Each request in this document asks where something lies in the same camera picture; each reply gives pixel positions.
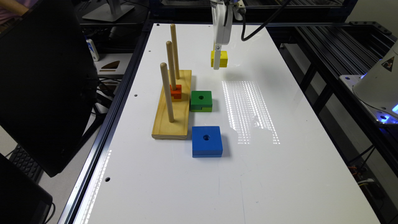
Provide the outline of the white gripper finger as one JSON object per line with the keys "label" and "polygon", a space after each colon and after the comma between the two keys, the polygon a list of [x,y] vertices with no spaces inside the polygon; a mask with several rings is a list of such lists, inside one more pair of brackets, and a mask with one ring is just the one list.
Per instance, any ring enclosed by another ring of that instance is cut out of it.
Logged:
{"label": "white gripper finger", "polygon": [[221,60],[221,45],[214,44],[214,60],[213,60],[214,70],[218,70],[220,68],[220,60]]}

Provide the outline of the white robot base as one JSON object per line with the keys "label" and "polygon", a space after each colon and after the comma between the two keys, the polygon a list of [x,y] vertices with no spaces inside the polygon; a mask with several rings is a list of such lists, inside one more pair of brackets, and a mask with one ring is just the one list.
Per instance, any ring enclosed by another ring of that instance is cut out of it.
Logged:
{"label": "white robot base", "polygon": [[340,80],[380,126],[397,126],[397,44],[364,75]]}

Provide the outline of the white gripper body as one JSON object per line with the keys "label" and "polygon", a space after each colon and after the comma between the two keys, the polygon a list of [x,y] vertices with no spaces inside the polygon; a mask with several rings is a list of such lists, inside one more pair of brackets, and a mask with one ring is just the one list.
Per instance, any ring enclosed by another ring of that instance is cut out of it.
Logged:
{"label": "white gripper body", "polygon": [[211,0],[214,43],[229,44],[233,21],[233,3],[231,1]]}

